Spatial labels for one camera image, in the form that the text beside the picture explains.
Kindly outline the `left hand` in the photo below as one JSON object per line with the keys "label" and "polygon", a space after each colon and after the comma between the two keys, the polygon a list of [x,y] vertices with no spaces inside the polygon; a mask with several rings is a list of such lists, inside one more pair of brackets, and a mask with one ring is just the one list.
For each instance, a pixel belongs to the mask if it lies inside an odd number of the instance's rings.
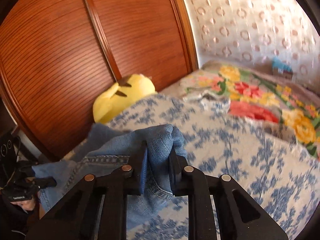
{"label": "left hand", "polygon": [[12,204],[21,207],[25,211],[33,211],[37,204],[37,198],[32,197],[29,200],[22,200],[17,202],[12,202]]}

